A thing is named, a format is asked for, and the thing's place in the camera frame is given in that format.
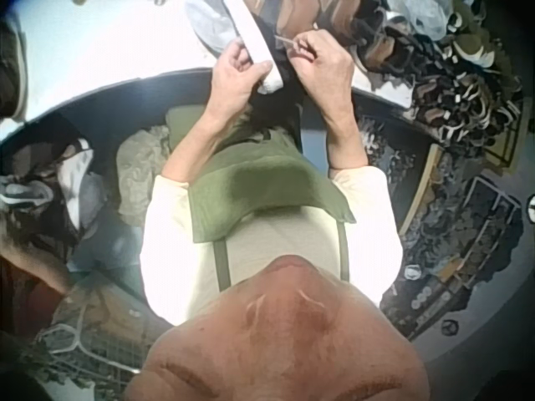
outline sleeve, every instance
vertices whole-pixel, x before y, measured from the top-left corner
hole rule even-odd
[[[383,171],[341,170],[333,182],[346,196],[356,224],[346,224],[350,281],[375,305],[397,278],[403,248]]]
[[[150,308],[175,326],[187,319],[199,266],[187,189],[187,184],[156,177],[140,255]]]

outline person's left hand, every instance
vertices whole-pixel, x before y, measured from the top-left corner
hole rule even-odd
[[[217,60],[211,78],[206,112],[225,124],[239,116],[251,92],[273,67],[271,61],[253,64],[240,38],[233,40]]]

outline clear plastic bag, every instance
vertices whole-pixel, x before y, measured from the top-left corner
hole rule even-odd
[[[388,0],[390,10],[402,14],[417,33],[432,40],[446,36],[447,24],[453,14],[451,0]]]

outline person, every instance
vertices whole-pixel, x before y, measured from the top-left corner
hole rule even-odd
[[[291,64],[328,128],[330,179],[289,125],[256,131],[247,102],[272,65],[231,43],[204,115],[155,180],[141,270],[151,308],[175,327],[128,400],[429,399],[422,362],[377,308],[402,250],[355,121],[353,61],[325,31],[295,41]]]

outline sneaker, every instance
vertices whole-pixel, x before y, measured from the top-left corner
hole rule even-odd
[[[18,22],[0,20],[0,119],[17,118],[26,97],[26,67]]]

